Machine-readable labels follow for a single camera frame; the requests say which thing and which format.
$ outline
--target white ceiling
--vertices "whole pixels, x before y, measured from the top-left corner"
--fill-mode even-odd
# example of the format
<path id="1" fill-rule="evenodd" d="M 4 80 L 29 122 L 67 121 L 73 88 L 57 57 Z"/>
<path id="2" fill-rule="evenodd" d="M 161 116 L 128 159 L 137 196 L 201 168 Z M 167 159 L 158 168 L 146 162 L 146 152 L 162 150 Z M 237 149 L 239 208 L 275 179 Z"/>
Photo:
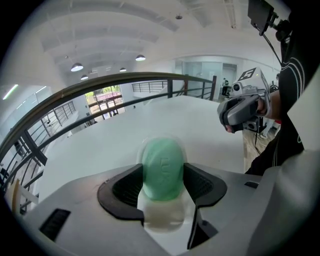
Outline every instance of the white ceiling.
<path id="1" fill-rule="evenodd" d="M 248 0 L 48 0 L 27 26 L 68 79 L 78 77 L 70 71 L 75 62 L 86 73 L 104 66 L 131 71 L 138 54 L 177 33 L 224 27 L 257 33 L 247 11 Z"/>

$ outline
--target soap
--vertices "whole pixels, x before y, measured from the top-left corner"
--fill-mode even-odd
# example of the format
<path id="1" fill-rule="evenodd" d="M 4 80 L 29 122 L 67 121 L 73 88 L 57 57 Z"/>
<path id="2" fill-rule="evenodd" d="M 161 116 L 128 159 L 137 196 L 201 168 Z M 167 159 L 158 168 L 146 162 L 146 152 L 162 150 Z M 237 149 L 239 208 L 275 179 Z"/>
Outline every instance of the soap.
<path id="1" fill-rule="evenodd" d="M 143 189 L 153 201 L 175 199 L 183 187 L 184 155 L 172 138 L 150 140 L 142 155 Z"/>

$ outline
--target dome light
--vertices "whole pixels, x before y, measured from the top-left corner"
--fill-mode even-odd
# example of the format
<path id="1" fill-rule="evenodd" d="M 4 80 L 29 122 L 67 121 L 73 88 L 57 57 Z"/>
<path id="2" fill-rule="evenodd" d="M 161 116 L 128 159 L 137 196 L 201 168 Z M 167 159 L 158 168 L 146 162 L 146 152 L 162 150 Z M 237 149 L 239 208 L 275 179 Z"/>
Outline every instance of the dome light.
<path id="1" fill-rule="evenodd" d="M 84 74 L 83 76 L 81 76 L 80 79 L 81 79 L 81 80 L 86 80 L 86 79 L 88 79 L 88 76 L 87 76 L 86 74 Z"/>
<path id="2" fill-rule="evenodd" d="M 135 58 L 135 60 L 136 60 L 137 62 L 142 62 L 142 61 L 144 61 L 145 59 L 146 59 L 146 57 L 143 56 L 142 54 L 139 54 L 139 55 Z"/>
<path id="3" fill-rule="evenodd" d="M 80 70 L 82 70 L 84 68 L 84 66 L 82 66 L 82 64 L 81 63 L 74 63 L 73 65 L 72 65 L 72 68 L 71 68 L 71 71 L 72 72 L 76 72 L 76 71 L 80 71 Z"/>

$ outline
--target table top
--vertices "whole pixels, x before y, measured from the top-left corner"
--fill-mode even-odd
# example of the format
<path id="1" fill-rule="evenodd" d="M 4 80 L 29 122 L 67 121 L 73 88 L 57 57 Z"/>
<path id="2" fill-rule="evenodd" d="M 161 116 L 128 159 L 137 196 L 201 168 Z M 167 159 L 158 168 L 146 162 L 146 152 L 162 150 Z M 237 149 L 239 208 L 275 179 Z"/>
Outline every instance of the table top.
<path id="1" fill-rule="evenodd" d="M 158 136 L 178 138 L 189 163 L 244 173 L 242 133 L 225 131 L 218 105 L 188 96 L 164 99 L 98 122 L 56 143 L 47 156 L 39 201 L 72 180 L 136 164 L 143 141 Z"/>

